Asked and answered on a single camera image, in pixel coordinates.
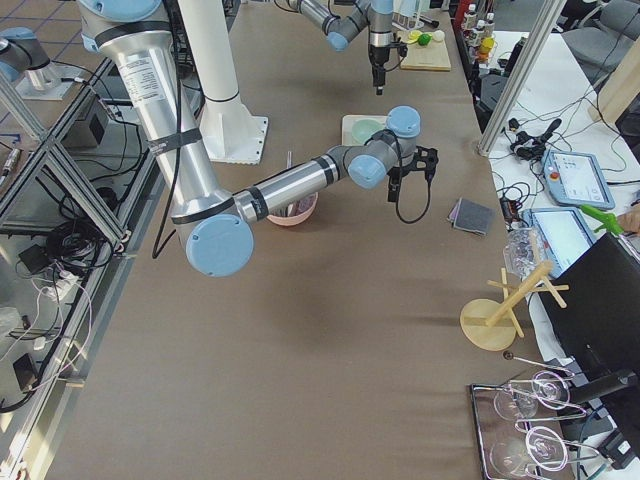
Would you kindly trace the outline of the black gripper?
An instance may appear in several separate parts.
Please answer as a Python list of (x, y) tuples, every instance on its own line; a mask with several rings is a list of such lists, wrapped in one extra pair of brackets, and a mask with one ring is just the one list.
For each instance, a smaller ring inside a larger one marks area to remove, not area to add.
[(387, 173), (387, 201), (390, 203), (398, 202), (402, 180), (412, 172), (423, 172), (425, 181), (427, 182), (427, 190), (430, 190), (431, 183), (436, 174), (438, 162), (439, 157), (437, 149), (417, 146), (410, 161), (403, 162), (402, 166), (392, 167)]
[[(407, 44), (401, 41), (396, 34), (370, 34), (368, 41), (368, 58), (372, 71), (372, 83), (384, 84), (386, 82), (386, 62), (390, 52), (396, 49), (399, 63), (407, 55)], [(383, 95), (383, 86), (376, 86), (376, 95)]]

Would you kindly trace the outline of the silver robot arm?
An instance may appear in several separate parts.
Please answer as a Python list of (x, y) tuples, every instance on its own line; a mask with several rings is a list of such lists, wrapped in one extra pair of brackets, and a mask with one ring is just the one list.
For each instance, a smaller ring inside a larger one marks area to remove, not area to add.
[(116, 65), (170, 189), (166, 211), (193, 268), (229, 276), (249, 261), (251, 224), (342, 178), (371, 189), (397, 188), (410, 172), (437, 162), (417, 144), (421, 119), (409, 106), (393, 108), (385, 125), (356, 146), (335, 146), (236, 193), (223, 188), (217, 161), (254, 162), (267, 121), (243, 104), (231, 55), (228, 24), (218, 1), (178, 5), (205, 105), (188, 106), (177, 73), (178, 48), (169, 8), (160, 1), (82, 1), (83, 40)]
[(362, 32), (368, 36), (368, 60), (372, 85), (381, 96), (388, 72), (397, 69), (408, 53), (408, 45), (393, 31), (394, 4), (392, 1), (352, 1), (353, 8), (345, 16), (334, 14), (330, 2), (302, 0), (286, 1), (286, 7), (274, 4), (283, 11), (301, 14), (325, 35), (337, 51), (344, 51)]

